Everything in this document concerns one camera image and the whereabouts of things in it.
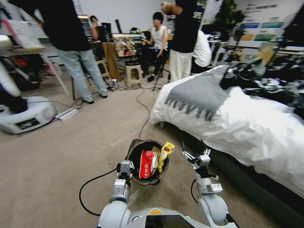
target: gray blanket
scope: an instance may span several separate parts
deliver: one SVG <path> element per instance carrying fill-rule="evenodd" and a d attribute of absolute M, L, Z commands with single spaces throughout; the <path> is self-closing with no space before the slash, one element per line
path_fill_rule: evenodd
<path fill-rule="evenodd" d="M 170 106 L 173 103 L 173 108 L 178 108 L 180 111 L 186 107 L 186 114 L 197 111 L 196 118 L 199 118 L 205 110 L 205 120 L 211 121 L 229 95 L 228 91 L 219 86 L 227 68 L 228 65 L 224 65 L 210 72 L 203 72 L 175 86 L 170 91 L 165 104 Z"/>

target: pile of clothes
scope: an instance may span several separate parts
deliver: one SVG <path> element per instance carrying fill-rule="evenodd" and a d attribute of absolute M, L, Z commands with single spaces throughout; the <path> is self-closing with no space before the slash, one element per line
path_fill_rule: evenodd
<path fill-rule="evenodd" d="M 250 96 L 275 100 L 294 108 L 304 119 L 304 56 L 278 57 L 269 66 L 263 59 L 232 64 L 220 86 L 239 86 Z"/>

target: white pants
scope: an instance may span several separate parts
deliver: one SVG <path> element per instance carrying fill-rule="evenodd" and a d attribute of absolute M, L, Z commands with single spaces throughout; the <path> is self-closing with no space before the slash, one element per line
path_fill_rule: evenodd
<path fill-rule="evenodd" d="M 170 50 L 171 82 L 190 76 L 192 55 Z"/>
<path fill-rule="evenodd" d="M 101 77 L 100 70 L 96 64 L 92 49 L 88 51 L 62 51 L 57 49 L 58 56 L 64 63 L 68 73 L 73 77 L 74 83 L 85 101 L 92 101 L 91 92 L 88 90 L 84 73 L 81 68 L 80 60 L 92 77 L 95 85 L 98 88 L 99 94 L 107 95 L 104 80 Z"/>

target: robot screen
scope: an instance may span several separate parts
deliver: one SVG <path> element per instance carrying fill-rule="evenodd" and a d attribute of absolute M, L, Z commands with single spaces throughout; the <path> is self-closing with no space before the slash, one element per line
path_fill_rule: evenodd
<path fill-rule="evenodd" d="M 148 215 L 145 228 L 194 228 L 180 215 Z"/>

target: white robot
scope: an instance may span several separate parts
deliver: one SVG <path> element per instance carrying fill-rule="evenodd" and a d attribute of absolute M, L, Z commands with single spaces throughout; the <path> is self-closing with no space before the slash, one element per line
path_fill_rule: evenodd
<path fill-rule="evenodd" d="M 131 161 L 123 160 L 117 166 L 118 179 L 114 182 L 110 204 L 103 209 L 97 228 L 237 228 L 238 226 L 235 221 L 229 215 L 225 201 L 216 194 L 223 189 L 221 184 L 212 183 L 212 178 L 218 179 L 218 176 L 209 174 L 208 164 L 210 162 L 210 149 L 205 149 L 204 142 L 201 142 L 204 148 L 202 154 L 192 156 L 186 152 L 183 143 L 182 155 L 193 164 L 193 168 L 196 171 L 195 178 L 200 195 L 198 206 L 206 221 L 206 225 L 193 220 L 189 216 L 183 215 L 178 211 L 161 207 L 131 212 L 128 209 L 128 202 L 130 179 L 132 178 L 131 171 L 134 169 L 134 166 Z"/>
<path fill-rule="evenodd" d="M 0 35 L 0 49 L 12 46 Z M 0 62 L 0 129 L 18 134 L 49 123 L 57 115 L 52 102 L 44 97 L 21 97 L 21 92 Z"/>

